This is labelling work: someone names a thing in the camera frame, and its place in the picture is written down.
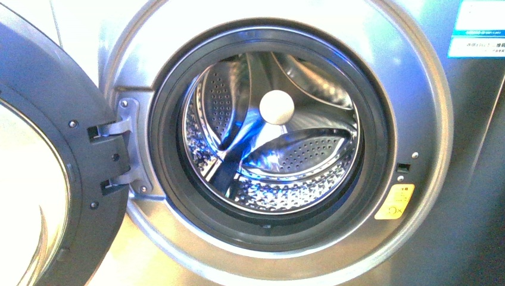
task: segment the hinge bracket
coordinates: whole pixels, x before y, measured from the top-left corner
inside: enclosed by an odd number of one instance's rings
[[[123,98],[117,106],[117,121],[96,128],[99,136],[123,136],[130,157],[130,170],[111,178],[110,186],[130,185],[132,191],[146,194],[152,191],[152,185],[141,163],[138,148],[138,114],[138,101],[133,98]]]

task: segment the silver metal surface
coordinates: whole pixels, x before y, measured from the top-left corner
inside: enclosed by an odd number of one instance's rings
[[[347,91],[324,70],[291,55],[276,53],[275,60],[284,74],[307,95],[342,109],[353,109],[353,102]]]
[[[188,89],[182,127],[186,155],[206,186],[232,206],[269,215],[331,195],[353,168],[360,142],[356,109],[307,94],[276,57],[292,58],[250,52],[207,68]],[[284,106],[264,106],[276,101]]]
[[[37,4],[34,5],[36,2],[44,2],[26,1],[33,2],[26,5],[26,8],[36,7]],[[89,0],[85,2],[49,0],[49,2],[61,47],[97,86],[99,86],[99,79],[102,77],[105,66],[114,62],[110,59],[110,54],[124,48],[121,47],[121,41],[129,36],[123,34],[125,30],[128,30],[127,27],[134,25],[138,18],[145,16],[143,6],[157,6],[163,3],[159,0]],[[111,102],[111,107],[115,108],[116,104],[116,102]]]
[[[196,5],[199,10],[195,11],[194,16],[199,21],[192,21],[180,13],[190,11]],[[121,49],[111,55],[114,64],[105,70],[102,77],[105,80],[101,83],[109,102],[116,104],[125,94],[137,93],[138,98],[148,103],[141,108],[140,114],[143,115],[139,116],[138,136],[142,162],[153,183],[155,195],[132,196],[129,214],[167,255],[220,284],[254,285],[258,279],[266,285],[335,285],[347,281],[392,255],[419,226],[440,190],[451,150],[452,113],[447,83],[438,57],[417,24],[401,7],[389,1],[317,1],[303,7],[284,1],[260,1],[257,6],[236,13],[221,13],[218,9],[233,5],[228,1],[210,3],[178,0],[147,5],[123,33],[125,37],[116,45]],[[221,16],[211,17],[215,13]],[[397,154],[397,144],[405,144],[400,138],[408,138],[409,144],[420,146],[416,147],[418,152],[427,154],[424,149],[426,141],[412,136],[412,130],[420,134],[436,131],[432,143],[438,147],[438,151],[430,162],[434,172],[422,178],[427,187],[420,203],[408,216],[380,227],[371,220],[364,220],[356,229],[313,247],[300,251],[265,253],[235,247],[206,234],[163,201],[162,198],[166,196],[154,175],[146,138],[149,104],[154,94],[152,91],[156,90],[157,82],[163,76],[161,71],[165,63],[191,39],[211,27],[263,17],[316,27],[345,43],[365,63],[377,80],[378,88],[386,95],[385,104],[393,114],[392,164],[396,165],[398,159],[404,156],[410,158],[412,154],[411,151]],[[415,88],[404,84],[406,82],[415,82]],[[437,104],[430,109],[433,102]],[[432,127],[423,125],[420,129],[418,126],[413,128],[412,122],[397,120],[407,115],[421,119],[427,112],[438,119],[430,123]],[[384,179],[396,182],[392,171]],[[377,191],[385,192],[388,188],[382,186]],[[394,232],[400,225],[403,228]],[[332,228],[325,224],[318,227],[320,231]]]

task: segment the front-load washing machine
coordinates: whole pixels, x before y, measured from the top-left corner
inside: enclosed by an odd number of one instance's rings
[[[102,2],[0,7],[14,283],[125,212],[209,285],[503,282],[505,1]]]

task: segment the screw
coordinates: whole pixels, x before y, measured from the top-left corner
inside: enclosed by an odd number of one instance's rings
[[[70,128],[76,128],[77,125],[79,125],[79,122],[77,122],[77,120],[71,120],[69,123],[68,123],[68,126]]]
[[[70,254],[70,249],[61,248],[58,251],[58,254],[56,254],[56,260],[60,261],[60,262],[65,261],[65,260],[67,260],[69,254]]]
[[[89,208],[92,209],[92,210],[98,209],[98,202],[94,201],[93,203],[90,203],[89,204]]]

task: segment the yellow sticker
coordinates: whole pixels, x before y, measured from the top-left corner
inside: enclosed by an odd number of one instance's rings
[[[393,185],[382,207],[375,214],[375,219],[399,219],[403,215],[413,192],[413,184]]]

